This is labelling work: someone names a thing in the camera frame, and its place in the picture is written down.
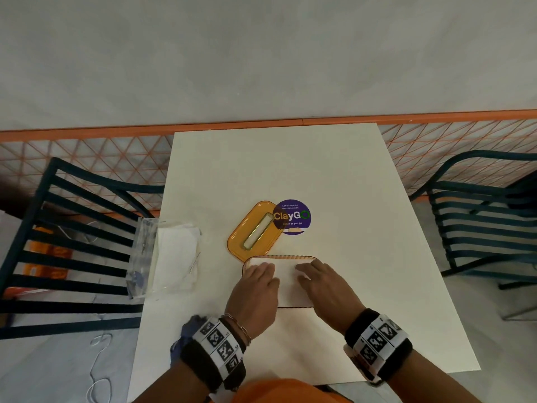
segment dark blue fabric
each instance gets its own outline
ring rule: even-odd
[[[207,317],[200,317],[199,315],[192,315],[189,321],[183,325],[181,329],[181,338],[174,342],[170,347],[170,367],[173,366],[181,356],[181,351],[184,346],[188,344],[194,334],[201,328],[207,321]]]

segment person's left hand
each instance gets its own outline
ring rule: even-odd
[[[280,279],[273,276],[274,264],[249,267],[225,306],[225,312],[237,319],[252,339],[261,335],[276,319]]]

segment concrete wall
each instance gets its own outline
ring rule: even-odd
[[[537,107],[537,0],[0,0],[0,129]]]

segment white table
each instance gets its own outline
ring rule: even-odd
[[[129,401],[169,368],[169,346],[191,315],[223,312],[241,276],[242,263],[226,249],[233,229],[259,201],[285,199],[305,203],[312,223],[300,235],[281,235],[269,254],[318,257],[440,368],[479,369],[376,124],[176,133],[161,220],[201,229],[198,283],[192,292],[146,299]],[[248,379],[363,380],[344,356],[343,337],[314,314],[278,310],[245,354]],[[316,335],[286,356],[286,345],[300,342],[286,333],[304,327]]]

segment wristband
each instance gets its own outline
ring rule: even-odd
[[[181,352],[181,360],[214,393],[240,386],[246,371],[242,362],[246,346],[224,321],[211,317]]]
[[[390,318],[369,308],[345,333],[345,352],[368,378],[389,380],[412,352],[408,335]]]

